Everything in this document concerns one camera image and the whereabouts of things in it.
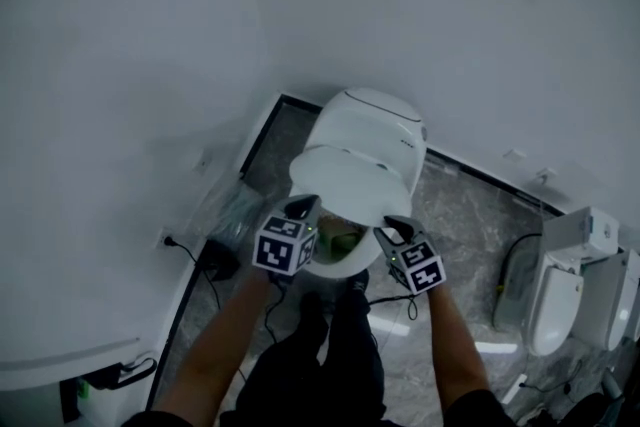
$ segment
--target fiducial marker cube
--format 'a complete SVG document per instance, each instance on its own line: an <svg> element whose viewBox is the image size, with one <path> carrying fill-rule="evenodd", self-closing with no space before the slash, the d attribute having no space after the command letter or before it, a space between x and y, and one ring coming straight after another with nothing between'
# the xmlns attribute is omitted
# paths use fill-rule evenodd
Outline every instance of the fiducial marker cube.
<svg viewBox="0 0 640 427"><path fill-rule="evenodd" d="M317 234L304 222L269 216L256 233L253 265L293 276L313 257Z"/></svg>
<svg viewBox="0 0 640 427"><path fill-rule="evenodd" d="M447 280L442 258L424 240L402 249L388 260L388 264L391 275L415 295Z"/></svg>

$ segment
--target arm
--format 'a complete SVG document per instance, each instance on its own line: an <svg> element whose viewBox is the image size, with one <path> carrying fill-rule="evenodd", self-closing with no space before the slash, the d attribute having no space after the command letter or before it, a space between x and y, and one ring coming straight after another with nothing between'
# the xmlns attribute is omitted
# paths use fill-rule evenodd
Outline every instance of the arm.
<svg viewBox="0 0 640 427"><path fill-rule="evenodd" d="M436 385L443 413L460 397L488 390L484 364L446 284L428 292Z"/></svg>
<svg viewBox="0 0 640 427"><path fill-rule="evenodd" d="M213 425L268 297L266 272L252 270L240 290L200 334L175 382L154 410L173 413L194 427Z"/></svg>

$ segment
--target marble floor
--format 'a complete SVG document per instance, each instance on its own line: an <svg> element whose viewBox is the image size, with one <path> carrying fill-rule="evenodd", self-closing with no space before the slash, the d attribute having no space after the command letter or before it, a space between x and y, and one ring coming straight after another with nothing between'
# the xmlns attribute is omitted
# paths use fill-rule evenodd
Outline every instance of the marble floor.
<svg viewBox="0 0 640 427"><path fill-rule="evenodd" d="M264 214L270 205L288 194L289 163L302 150L315 118L314 114L290 106L284 106L276 117L245 177L246 183L266 198ZM529 384L547 388L568 379L581 362L569 396L563 393L562 387L544 394L533 389L520 390L506 407L514 420L542 403L555 418L561 418L574 401L599 388L607 366L615 367L616 374L622 378L627 370L631 370L636 349L626 339L615 351L606 353L570 338L551 356L528 358L519 335L498 333L493 329L491 316L503 258L518 237L540 231L538 212L463 172L452 175L425 165L413 196L413 215L424 223L443 255L449 286L476 342L517 344L517 350L511 354L482 353L498 398L506 393L520 373L529 376ZM249 267L251 244L251 237L243 242L239 256L242 270L238 277L217 285L223 303ZM369 270L371 281L367 296L370 300L406 293L388 277L382 259L376 260ZM338 282L300 274L284 303L270 318L278 339L294 329L299 299L306 291L318 290L323 298L333 300L339 288ZM277 291L274 290L273 299L276 298ZM442 425L442 415L431 359L429 309L425 297L419 298L417 303L419 315L413 321L408 317L406 301L375 305L370 314L385 368L386 418L407 427L438 426ZM166 390L187 349L215 313L212 292L207 282L200 278L170 349L156 397ZM256 359L270 343L263 319L260 319L241 367L245 375L251 372ZM325 354L326 347L319 355L321 361ZM223 410L233 408L242 385L242 378L236 375Z"/></svg>

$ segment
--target black pants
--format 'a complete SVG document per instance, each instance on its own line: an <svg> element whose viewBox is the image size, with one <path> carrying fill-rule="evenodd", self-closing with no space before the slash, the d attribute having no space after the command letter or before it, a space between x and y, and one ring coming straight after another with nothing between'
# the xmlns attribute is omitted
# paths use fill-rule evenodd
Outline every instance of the black pants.
<svg viewBox="0 0 640 427"><path fill-rule="evenodd" d="M371 334L367 299L347 292L337 303L322 367L317 360L327 334L318 314L302 318L287 339L258 359L236 402L221 425L296 423L329 425L336 419L375 425L384 414L384 371Z"/></svg>

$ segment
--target person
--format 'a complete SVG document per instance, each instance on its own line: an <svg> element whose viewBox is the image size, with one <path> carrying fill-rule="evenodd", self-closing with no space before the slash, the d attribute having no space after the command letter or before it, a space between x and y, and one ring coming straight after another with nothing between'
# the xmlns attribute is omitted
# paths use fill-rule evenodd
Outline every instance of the person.
<svg viewBox="0 0 640 427"><path fill-rule="evenodd" d="M347 281L336 303L322 367L317 353L329 327L319 296L305 295L295 332L260 356L235 411L220 415L221 427L396 425L382 419L384 370L367 320L368 280L365 270ZM213 425L268 300L269 286L266 272L253 269L191 347L166 395L152 411L133 416L124 426ZM446 283L417 300L425 296L445 427L514 426L489 390L480 355Z"/></svg>

